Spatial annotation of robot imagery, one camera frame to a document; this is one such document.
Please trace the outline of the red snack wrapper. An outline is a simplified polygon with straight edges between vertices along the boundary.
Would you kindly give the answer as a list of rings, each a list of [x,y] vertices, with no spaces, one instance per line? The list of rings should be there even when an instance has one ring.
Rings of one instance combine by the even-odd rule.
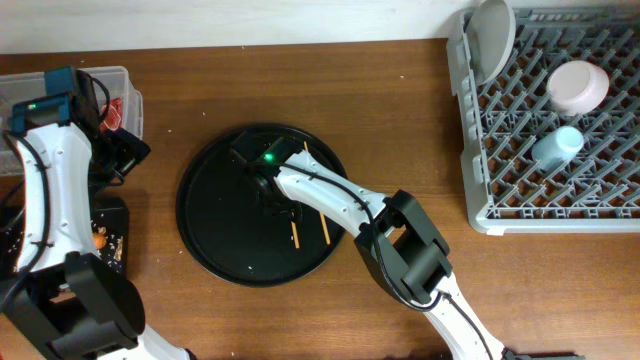
[[[116,131],[122,125],[123,115],[123,101],[121,98],[115,98],[109,102],[109,106],[104,106],[103,109],[107,109],[107,116],[100,124],[100,130],[105,132]]]

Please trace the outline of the wooden chopstick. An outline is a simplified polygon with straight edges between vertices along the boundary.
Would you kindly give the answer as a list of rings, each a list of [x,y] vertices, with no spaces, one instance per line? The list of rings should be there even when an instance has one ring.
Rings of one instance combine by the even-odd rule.
[[[309,147],[308,147],[308,143],[306,141],[304,141],[303,145],[304,145],[305,151],[310,153]],[[324,234],[326,245],[329,246],[329,245],[331,245],[331,236],[330,236],[330,233],[329,233],[329,230],[328,230],[328,227],[327,227],[327,222],[326,222],[325,215],[323,213],[319,212],[319,218],[320,218],[320,221],[321,221],[321,226],[322,226],[322,230],[323,230],[323,234]]]
[[[295,249],[300,249],[297,225],[294,221],[291,221],[292,240],[294,242]]]

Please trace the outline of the orange carrot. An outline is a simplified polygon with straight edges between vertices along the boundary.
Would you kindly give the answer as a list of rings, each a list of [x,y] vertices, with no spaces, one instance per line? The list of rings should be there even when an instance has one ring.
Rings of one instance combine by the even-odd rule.
[[[95,246],[96,246],[96,248],[98,250],[104,248],[106,246],[106,244],[107,244],[107,238],[103,234],[94,233],[93,234],[93,240],[94,240],[94,244],[95,244]]]

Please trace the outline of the rice pile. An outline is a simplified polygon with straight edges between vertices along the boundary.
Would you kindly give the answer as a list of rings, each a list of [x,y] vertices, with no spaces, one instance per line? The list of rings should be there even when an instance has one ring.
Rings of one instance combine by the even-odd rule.
[[[120,266],[124,257],[124,235],[115,225],[110,224],[104,212],[98,212],[91,219],[93,234],[103,234],[107,238],[104,248],[98,250],[100,258],[110,266]]]

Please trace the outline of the white plate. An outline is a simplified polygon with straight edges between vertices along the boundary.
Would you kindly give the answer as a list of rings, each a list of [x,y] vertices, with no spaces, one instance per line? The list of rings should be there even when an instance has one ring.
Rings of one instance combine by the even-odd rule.
[[[516,33],[512,7],[505,0],[486,0],[474,11],[465,34],[476,85],[494,80],[510,58]]]

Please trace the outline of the light blue cup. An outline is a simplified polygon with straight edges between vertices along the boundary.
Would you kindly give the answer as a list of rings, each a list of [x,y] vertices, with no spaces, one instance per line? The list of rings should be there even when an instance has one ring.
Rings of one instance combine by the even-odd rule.
[[[584,137],[574,127],[563,126],[536,142],[531,155],[541,170],[570,162],[582,150]]]

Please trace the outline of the white bowl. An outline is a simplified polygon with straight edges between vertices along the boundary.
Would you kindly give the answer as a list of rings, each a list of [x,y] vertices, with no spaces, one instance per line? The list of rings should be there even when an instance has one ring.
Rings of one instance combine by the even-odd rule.
[[[546,84],[551,108],[566,116],[588,113],[596,109],[609,91],[609,76],[599,66],[575,60],[554,70]]]

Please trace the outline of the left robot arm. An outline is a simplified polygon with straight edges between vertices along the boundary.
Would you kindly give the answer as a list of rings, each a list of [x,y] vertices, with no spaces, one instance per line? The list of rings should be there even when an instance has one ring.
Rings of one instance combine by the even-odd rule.
[[[24,167],[25,229],[1,311],[48,359],[191,359],[147,325],[134,284],[97,252],[81,129],[96,117],[70,93],[13,108],[4,136]]]

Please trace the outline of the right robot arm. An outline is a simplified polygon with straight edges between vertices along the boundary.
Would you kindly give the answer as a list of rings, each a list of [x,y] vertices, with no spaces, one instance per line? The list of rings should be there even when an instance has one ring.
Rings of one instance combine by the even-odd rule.
[[[273,198],[311,207],[350,233],[371,277],[396,301],[422,313],[453,358],[506,358],[506,346],[462,295],[449,245],[415,197],[356,185],[284,139],[249,156],[246,166]]]

